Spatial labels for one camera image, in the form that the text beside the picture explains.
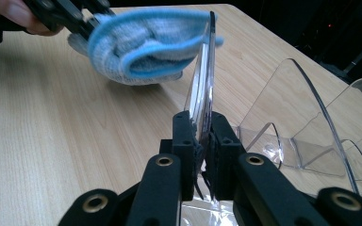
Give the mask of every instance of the blue cloth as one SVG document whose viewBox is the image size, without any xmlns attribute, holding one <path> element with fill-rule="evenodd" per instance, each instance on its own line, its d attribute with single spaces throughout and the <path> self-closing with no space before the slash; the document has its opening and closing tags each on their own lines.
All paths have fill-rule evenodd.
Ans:
<svg viewBox="0 0 362 226">
<path fill-rule="evenodd" d="M 205 38 L 208 11 L 141 8 L 115 16 L 95 15 L 100 24 L 88 42 L 71 35 L 69 43 L 88 55 L 100 74 L 140 86 L 172 81 L 198 55 Z M 222 45 L 216 38 L 216 45 Z"/>
</svg>

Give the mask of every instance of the folded towel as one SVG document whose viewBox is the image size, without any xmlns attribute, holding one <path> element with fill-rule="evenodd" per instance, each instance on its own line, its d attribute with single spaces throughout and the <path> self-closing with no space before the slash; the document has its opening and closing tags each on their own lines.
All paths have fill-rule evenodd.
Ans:
<svg viewBox="0 0 362 226">
<path fill-rule="evenodd" d="M 69 44 L 88 56 L 94 69 L 118 83 L 140 86 L 172 81 L 198 55 L 208 11 L 141 8 L 94 15 L 99 25 L 88 41 L 72 34 Z M 223 39 L 216 38 L 216 46 Z"/>
</svg>

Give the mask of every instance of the wooden table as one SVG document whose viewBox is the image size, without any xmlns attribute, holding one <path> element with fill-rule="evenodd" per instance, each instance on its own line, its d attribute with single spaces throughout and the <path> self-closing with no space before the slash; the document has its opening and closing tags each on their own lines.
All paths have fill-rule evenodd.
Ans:
<svg viewBox="0 0 362 226">
<path fill-rule="evenodd" d="M 308 72 L 326 104 L 347 87 L 237 8 L 183 8 L 219 16 L 225 43 L 216 52 L 214 110 L 233 125 L 286 58 Z M 194 64 L 178 81 L 128 87 L 96 73 L 68 35 L 7 32 L 0 44 L 0 225 L 56 225 L 86 191 L 125 191 L 184 108 Z"/>
</svg>

